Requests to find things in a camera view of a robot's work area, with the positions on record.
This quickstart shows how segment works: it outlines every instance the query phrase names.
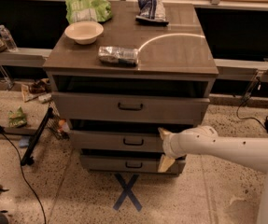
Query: black handle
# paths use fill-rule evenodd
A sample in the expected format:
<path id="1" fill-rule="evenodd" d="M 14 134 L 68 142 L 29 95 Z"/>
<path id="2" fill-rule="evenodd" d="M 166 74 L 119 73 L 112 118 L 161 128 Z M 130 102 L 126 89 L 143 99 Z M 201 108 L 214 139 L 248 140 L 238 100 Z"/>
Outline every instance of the black handle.
<path id="1" fill-rule="evenodd" d="M 140 111 L 143 109 L 143 104 L 140 105 L 123 105 L 122 103 L 118 103 L 118 109 L 120 110 L 131 110 L 131 111 Z"/>
<path id="2" fill-rule="evenodd" d="M 143 146 L 144 145 L 144 139 L 142 138 L 141 142 L 126 142 L 126 138 L 123 138 L 123 144 L 125 146 Z"/>
<path id="3" fill-rule="evenodd" d="M 129 165 L 127 162 L 125 162 L 125 167 L 127 167 L 127 168 L 142 168 L 143 162 L 141 162 L 139 165 Z"/>

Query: black metal stand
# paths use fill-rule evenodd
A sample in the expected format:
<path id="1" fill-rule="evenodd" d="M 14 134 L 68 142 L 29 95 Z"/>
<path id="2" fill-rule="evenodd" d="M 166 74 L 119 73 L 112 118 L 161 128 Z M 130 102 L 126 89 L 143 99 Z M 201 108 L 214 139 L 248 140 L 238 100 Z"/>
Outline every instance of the black metal stand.
<path id="1" fill-rule="evenodd" d="M 36 131 L 30 130 L 30 129 L 24 129 L 24 128 L 4 128 L 0 125 L 0 134 L 11 134 L 11 135 L 29 135 L 31 136 L 29 147 L 27 148 L 25 154 L 23 155 L 21 159 L 21 166 L 24 166 L 25 164 L 32 165 L 34 163 L 33 157 L 31 157 L 31 154 L 35 148 L 35 145 L 37 144 L 40 135 L 42 134 L 45 126 L 47 125 L 49 118 L 53 117 L 52 114 L 52 108 L 49 107 L 45 117 L 42 119 L 38 129 Z"/>

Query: blue tape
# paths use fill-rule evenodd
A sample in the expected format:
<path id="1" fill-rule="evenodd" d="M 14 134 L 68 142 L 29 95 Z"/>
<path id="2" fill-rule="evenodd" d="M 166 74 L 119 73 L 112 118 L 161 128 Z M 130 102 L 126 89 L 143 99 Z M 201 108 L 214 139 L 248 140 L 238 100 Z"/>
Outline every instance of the blue tape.
<path id="1" fill-rule="evenodd" d="M 123 204 L 126 196 L 128 196 L 129 199 L 132 201 L 132 203 L 133 203 L 134 207 L 136 208 L 136 210 L 138 212 L 141 211 L 142 205 L 136 199 L 136 197 L 134 196 L 134 193 L 132 192 L 132 187 L 133 187 L 136 179 L 139 177 L 139 175 L 133 175 L 128 184 L 126 184 L 125 180 L 123 179 L 123 177 L 120 174 L 115 174 L 115 177 L 117 178 L 117 180 L 120 182 L 121 186 L 123 187 L 123 192 L 119 196 L 119 198 L 117 199 L 117 201 L 116 201 L 115 205 L 113 206 L 113 208 L 116 211 L 118 211 L 119 208 L 121 207 L 121 205 Z"/>

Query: tiled floor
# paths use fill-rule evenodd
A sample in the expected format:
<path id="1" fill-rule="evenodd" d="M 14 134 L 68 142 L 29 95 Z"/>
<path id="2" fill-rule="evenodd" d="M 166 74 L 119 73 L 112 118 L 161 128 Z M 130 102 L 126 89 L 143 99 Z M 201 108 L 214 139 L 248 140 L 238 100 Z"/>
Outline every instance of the tiled floor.
<path id="1" fill-rule="evenodd" d="M 268 138 L 255 120 L 240 120 L 238 98 L 211 97 L 204 124 L 219 136 Z M 0 123 L 7 126 L 7 112 L 21 106 L 28 127 L 36 128 L 48 105 L 37 100 L 24 103 L 20 91 L 0 91 Z M 252 99 L 240 109 L 241 117 L 261 121 L 268 115 L 268 100 Z M 18 147 L 19 136 L 10 136 Z M 18 147 L 21 155 L 24 149 Z M 141 203 L 137 211 L 126 197 L 113 208 L 123 189 L 115 173 L 87 172 L 79 153 L 67 140 L 57 140 L 49 130 L 42 133 L 33 153 L 35 163 L 24 166 L 25 177 L 38 194 L 50 224 L 85 223 L 255 223 L 264 174 L 210 156 L 188 155 L 178 176 L 139 174 L 132 191 Z M 0 138 L 0 210 L 8 210 L 10 223 L 43 223 L 41 208 L 21 176 L 20 161 L 12 145 Z M 121 173 L 126 183 L 133 174 Z"/>

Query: plastic bottle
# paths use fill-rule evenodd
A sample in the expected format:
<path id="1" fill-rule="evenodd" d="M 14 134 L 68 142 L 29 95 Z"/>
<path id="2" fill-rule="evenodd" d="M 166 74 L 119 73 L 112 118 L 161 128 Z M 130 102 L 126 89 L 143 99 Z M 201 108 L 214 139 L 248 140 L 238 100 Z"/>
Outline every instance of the plastic bottle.
<path id="1" fill-rule="evenodd" d="M 4 25 L 0 25 L 0 35 L 2 36 L 4 42 L 6 43 L 6 46 L 9 51 L 16 52 L 19 50 L 14 42 L 14 39 L 10 31 Z"/>

